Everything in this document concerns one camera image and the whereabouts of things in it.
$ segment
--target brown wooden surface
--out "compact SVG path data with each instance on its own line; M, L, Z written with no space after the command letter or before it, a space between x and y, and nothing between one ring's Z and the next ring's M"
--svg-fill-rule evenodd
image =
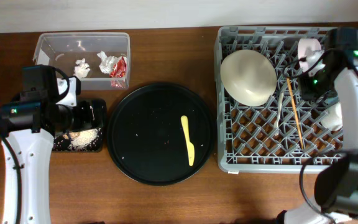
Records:
M309 25L358 28L358 23ZM104 98L110 114L132 90L153 82L173 82L199 94L216 114L213 47L218 27L120 31L131 37L130 88L84 91L83 95ZM39 35L0 34L0 106L22 89L21 68L33 65ZM0 222L4 168L0 146ZM309 194L315 177L306 176ZM53 223L253 223L303 203L298 175L229 175L219 169L216 150L196 175L167 187L126 177L114 165L106 145L98 153L52 153L49 182Z

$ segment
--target yellow knife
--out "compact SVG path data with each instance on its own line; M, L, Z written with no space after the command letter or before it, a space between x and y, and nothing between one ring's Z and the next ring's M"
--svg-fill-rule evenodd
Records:
M186 147L187 147L187 154L189 157L189 166L193 166L194 163L194 145L190 142L189 137L189 121L187 119L187 116L183 115L180 118L181 126L183 128L183 132L185 133L185 139L186 139Z

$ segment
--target round black tray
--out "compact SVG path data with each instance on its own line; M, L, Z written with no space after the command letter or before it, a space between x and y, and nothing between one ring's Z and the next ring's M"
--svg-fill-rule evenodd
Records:
M180 118L189 121L195 161L189 166ZM108 124L111 158L128 177L150 185L170 185L195 174L211 154L216 125L203 100L171 83L144 86L126 96Z

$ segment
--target gray tray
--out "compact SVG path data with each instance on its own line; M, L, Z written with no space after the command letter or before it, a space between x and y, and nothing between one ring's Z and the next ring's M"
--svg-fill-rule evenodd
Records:
M214 71L218 98L218 164L224 172L299 173L301 163L318 152L342 147L343 131L330 131L319 122L323 112L337 100L307 102L300 98L297 80L291 81L296 112L300 119L305 150L302 150L296 129L287 81L282 73L297 75L302 71L292 65L301 38L318 39L323 45L327 31L335 27L222 27L214 46ZM223 59L236 50L256 50L270 60L277 74L277 87L268 102L250 107L238 103L225 91L220 69ZM277 99L281 89L284 99L275 136L273 123L277 117ZM318 173L340 158L322 156L308 166L306 173Z

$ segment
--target white background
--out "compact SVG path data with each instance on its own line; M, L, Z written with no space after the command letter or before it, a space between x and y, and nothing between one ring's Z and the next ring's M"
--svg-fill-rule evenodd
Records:
M358 0L0 0L0 32L358 21Z

